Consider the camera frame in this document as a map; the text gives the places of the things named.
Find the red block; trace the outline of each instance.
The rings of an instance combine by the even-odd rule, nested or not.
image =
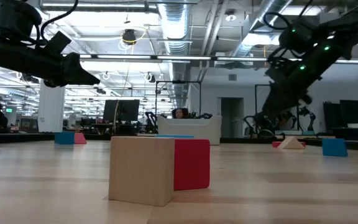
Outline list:
[[[273,147],[278,147],[280,144],[281,144],[281,142],[273,142],[273,143],[272,143],[272,146],[273,146]]]
[[[176,139],[174,190],[208,188],[210,154],[207,139]]]
[[[83,133],[74,134],[74,144],[86,144],[86,139]]]

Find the ceiling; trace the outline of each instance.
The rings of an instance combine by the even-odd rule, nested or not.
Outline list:
[[[92,3],[117,3],[117,1],[97,1],[87,0],[87,4]],[[204,35],[207,32],[207,25],[211,19],[215,20],[213,28],[218,28],[216,23],[219,17],[218,6],[215,16],[211,13],[214,4],[213,0],[190,1],[196,4],[189,4],[189,33],[185,41],[189,44],[190,55],[200,55],[203,48]],[[294,16],[299,14],[303,5],[307,1],[293,1],[283,14]],[[333,0],[316,1],[311,6],[306,16],[316,17]],[[71,5],[73,1],[45,0],[44,4]],[[122,4],[133,3],[133,1],[120,1]],[[228,1],[227,9],[235,9],[236,19],[233,21],[222,20],[214,41],[211,53],[222,52],[227,54],[234,50],[243,41],[243,25],[247,15],[257,12],[260,1]],[[161,26],[161,17],[156,13],[144,12],[101,12],[100,8],[94,7],[87,10],[75,11],[68,17],[61,19],[47,27],[46,37],[50,39],[58,31],[72,39],[71,44],[63,51],[63,54],[78,52],[83,55],[90,54],[136,54],[136,55],[163,55],[166,54],[166,43],[173,42],[164,36]],[[44,21],[62,14],[62,11],[43,11]],[[337,13],[333,8],[330,13]],[[121,35],[125,30],[134,29],[137,42],[135,45],[128,46],[122,42]],[[255,57],[265,57],[277,47],[277,38],[266,38],[265,34],[254,34],[247,36],[249,44],[258,45],[253,47],[251,53]],[[157,81],[172,81],[173,65],[171,62],[117,62],[112,60],[94,61],[83,60],[83,68],[96,77],[100,78],[101,84],[97,87],[104,90],[105,94],[96,92],[94,86],[67,86],[65,93],[65,116],[71,113],[82,114],[84,116],[96,116],[103,113],[104,100],[115,99],[140,99],[143,111],[153,111],[155,108],[155,83],[148,81],[149,75],[153,75]],[[192,67],[189,70],[190,79],[196,80],[199,74],[199,67]],[[267,83],[269,78],[264,76],[264,66],[255,69],[235,68],[228,70],[225,68],[210,67],[205,75],[203,83],[212,85],[250,85],[253,83]],[[228,75],[236,74],[237,81],[228,81]],[[177,96],[173,90],[178,91],[177,87],[171,84],[161,88],[158,95],[158,112],[166,113],[175,107]],[[25,82],[22,74],[0,68],[0,101],[6,106],[18,106],[18,112],[23,115],[33,115],[37,113],[39,102],[40,85]],[[179,89],[186,93],[186,88]]]

